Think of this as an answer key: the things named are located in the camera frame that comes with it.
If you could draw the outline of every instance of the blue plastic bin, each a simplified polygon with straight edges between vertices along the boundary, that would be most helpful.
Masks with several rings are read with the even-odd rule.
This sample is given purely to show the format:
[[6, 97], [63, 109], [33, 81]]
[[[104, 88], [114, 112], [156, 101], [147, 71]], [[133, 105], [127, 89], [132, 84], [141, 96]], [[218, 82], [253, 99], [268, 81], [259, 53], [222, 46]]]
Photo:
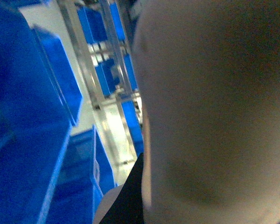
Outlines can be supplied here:
[[112, 168], [95, 126], [72, 136], [47, 223], [92, 223], [103, 195], [115, 186]]
[[70, 131], [26, 20], [0, 3], [0, 224], [45, 221]]
[[116, 28], [117, 37], [120, 41], [124, 41], [126, 39], [126, 36], [125, 36], [125, 32], [122, 27], [122, 23], [121, 23], [119, 11], [118, 11], [118, 6], [117, 6], [116, 2], [114, 2], [110, 5], [110, 9], [111, 9], [113, 22], [114, 22], [114, 25]]
[[95, 187], [71, 194], [70, 196], [53, 199], [48, 215], [48, 224], [91, 224], [98, 204], [95, 204], [97, 195]]
[[122, 103], [122, 109], [125, 114], [127, 126], [129, 127], [131, 137], [134, 143], [137, 156], [144, 152], [141, 127], [136, 115], [135, 107], [132, 101]]
[[99, 167], [99, 180], [98, 185], [103, 194], [105, 195], [109, 190], [113, 189], [116, 187], [115, 182], [114, 182], [114, 175], [113, 175], [113, 170], [110, 165], [109, 159], [107, 157], [107, 154], [105, 152], [105, 148], [102, 144], [102, 141], [100, 139], [100, 136], [95, 128], [93, 126], [93, 130], [95, 132], [95, 141], [96, 141], [96, 161], [97, 165]]
[[82, 7], [78, 10], [78, 16], [88, 44], [94, 44], [108, 39], [103, 18], [99, 12]]
[[1, 0], [6, 4], [10, 5], [11, 7], [24, 7], [24, 6], [31, 6], [36, 4], [46, 4], [48, 5], [51, 0]]
[[110, 96], [115, 92], [115, 82], [111, 72], [111, 67], [114, 65], [113, 59], [108, 59], [107, 61], [101, 62], [95, 68], [98, 80], [101, 85], [103, 95], [105, 97]]
[[47, 65], [52, 83], [59, 93], [73, 126], [77, 125], [83, 97], [70, 66], [60, 37], [35, 26], [33, 29], [40, 53]]
[[137, 85], [137, 81], [136, 81], [135, 74], [134, 74], [134, 68], [133, 68], [133, 65], [132, 65], [131, 56], [126, 55], [124, 57], [124, 61], [125, 61], [125, 64], [126, 64], [126, 71], [127, 71], [128, 76], [129, 76], [129, 79], [130, 79], [131, 88], [132, 88], [133, 91], [135, 91], [136, 89], [138, 89], [138, 85]]

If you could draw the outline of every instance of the floor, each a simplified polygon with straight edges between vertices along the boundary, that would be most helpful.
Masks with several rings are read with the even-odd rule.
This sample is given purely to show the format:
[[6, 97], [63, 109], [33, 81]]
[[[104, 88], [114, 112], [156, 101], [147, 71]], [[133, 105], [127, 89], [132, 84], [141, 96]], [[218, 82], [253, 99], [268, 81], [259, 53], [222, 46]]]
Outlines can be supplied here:
[[84, 97], [79, 125], [73, 128], [71, 134], [84, 132], [91, 129], [92, 125], [95, 124], [113, 168], [115, 181], [118, 185], [123, 184], [135, 162], [134, 148], [127, 139], [123, 121], [116, 105], [106, 106], [101, 111], [93, 110], [69, 34], [56, 1], [51, 1], [48, 6], [24, 7], [20, 11], [30, 26], [37, 24], [60, 36]]

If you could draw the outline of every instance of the metal shelf frame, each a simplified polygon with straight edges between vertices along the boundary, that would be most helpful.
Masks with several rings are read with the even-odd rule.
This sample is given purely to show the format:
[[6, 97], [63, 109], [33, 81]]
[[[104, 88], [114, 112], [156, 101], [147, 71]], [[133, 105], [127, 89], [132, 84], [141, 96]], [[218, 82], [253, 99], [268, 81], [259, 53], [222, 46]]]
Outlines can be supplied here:
[[129, 54], [131, 53], [125, 25], [122, 22], [122, 18], [120, 15], [119, 4], [116, 2], [118, 9], [120, 20], [123, 25], [123, 29], [125, 32], [126, 40], [125, 42], [121, 42], [117, 38], [117, 32], [115, 28], [115, 24], [113, 22], [113, 17], [110, 10], [110, 3], [108, 0], [100, 0], [101, 4], [101, 13], [105, 22], [105, 28], [107, 31], [108, 41], [106, 41], [107, 46], [110, 48], [106, 53], [112, 53], [115, 64], [119, 69], [119, 78], [123, 88], [117, 90], [115, 94], [111, 95], [109, 98], [105, 98], [99, 83], [98, 75], [96, 73], [93, 61], [91, 56], [96, 54], [97, 52], [90, 52], [88, 48], [88, 44], [86, 42], [84, 32], [82, 30], [82, 26], [77, 14], [77, 6], [73, 0], [56, 0], [57, 4], [60, 8], [61, 14], [63, 16], [66, 28], [68, 30], [70, 40], [72, 42], [75, 54], [77, 56], [78, 64], [80, 66], [83, 79], [85, 84], [87, 85], [87, 91], [91, 99], [92, 107], [97, 110], [104, 110], [104, 107], [108, 107], [110, 105], [116, 105], [120, 114], [120, 118], [126, 133], [126, 137], [130, 146], [130, 150], [132, 151], [132, 155], [134, 160], [137, 159], [135, 149], [133, 146], [133, 140], [129, 131], [129, 128], [126, 123], [126, 118], [122, 109], [122, 103], [131, 99], [139, 98], [139, 92], [132, 91], [130, 80], [126, 71], [126, 65], [124, 62], [124, 53], [122, 49]]

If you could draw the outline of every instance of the blue storage bin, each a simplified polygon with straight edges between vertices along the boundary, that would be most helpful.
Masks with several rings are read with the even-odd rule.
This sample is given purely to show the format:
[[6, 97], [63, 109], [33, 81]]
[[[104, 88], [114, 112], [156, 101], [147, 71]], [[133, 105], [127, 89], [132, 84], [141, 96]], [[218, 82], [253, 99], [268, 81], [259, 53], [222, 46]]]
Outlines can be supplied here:
[[0, 224], [44, 223], [70, 131], [26, 20], [0, 2]]
[[91, 224], [101, 200], [96, 188], [88, 188], [70, 196], [53, 199], [48, 215], [48, 224]]
[[73, 126], [77, 125], [83, 97], [60, 37], [35, 26], [33, 29], [44, 64], [51, 71], [51, 80], [59, 93]]
[[1, 0], [11, 7], [23, 7], [23, 6], [31, 6], [36, 4], [46, 4], [48, 5], [51, 0]]
[[92, 223], [103, 195], [115, 186], [112, 168], [95, 126], [72, 136], [47, 223]]
[[107, 61], [99, 63], [95, 68], [98, 75], [99, 83], [103, 91], [103, 95], [105, 97], [110, 96], [116, 90], [113, 75], [111, 73], [111, 67], [113, 65], [114, 60], [108, 59]]
[[131, 137], [134, 143], [137, 156], [144, 152], [143, 137], [141, 127], [136, 115], [135, 107], [132, 101], [122, 103], [122, 109], [125, 114], [127, 126], [129, 127]]
[[113, 22], [114, 22], [114, 25], [116, 28], [117, 37], [120, 41], [124, 41], [126, 39], [126, 36], [125, 36], [125, 32], [122, 27], [122, 23], [121, 23], [119, 11], [118, 11], [118, 6], [117, 6], [116, 2], [114, 2], [110, 5], [110, 9], [111, 9]]
[[115, 187], [112, 167], [95, 126], [70, 138], [58, 184], [82, 178], [90, 178], [102, 194]]
[[108, 39], [103, 18], [99, 12], [82, 7], [78, 10], [78, 16], [88, 44], [94, 44]]
[[138, 89], [138, 85], [137, 85], [137, 81], [136, 81], [135, 74], [134, 74], [134, 68], [132, 65], [131, 56], [126, 55], [124, 57], [124, 60], [125, 60], [125, 64], [126, 64], [127, 75], [129, 76], [129, 79], [130, 79], [131, 88], [134, 91], [134, 90]]
[[113, 170], [105, 152], [105, 148], [100, 139], [100, 136], [96, 131], [95, 127], [93, 127], [93, 130], [95, 130], [96, 135], [96, 161], [100, 173], [98, 185], [103, 194], [105, 195], [109, 190], [116, 187], [116, 185], [114, 182]]

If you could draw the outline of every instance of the black fabric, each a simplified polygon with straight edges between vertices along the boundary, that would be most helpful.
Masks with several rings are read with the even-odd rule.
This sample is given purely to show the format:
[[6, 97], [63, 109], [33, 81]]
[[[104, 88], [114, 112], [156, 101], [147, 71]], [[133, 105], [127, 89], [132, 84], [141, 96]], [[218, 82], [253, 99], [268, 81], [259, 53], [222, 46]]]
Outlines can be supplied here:
[[99, 224], [143, 224], [141, 181], [143, 153], [135, 162], [120, 194]]

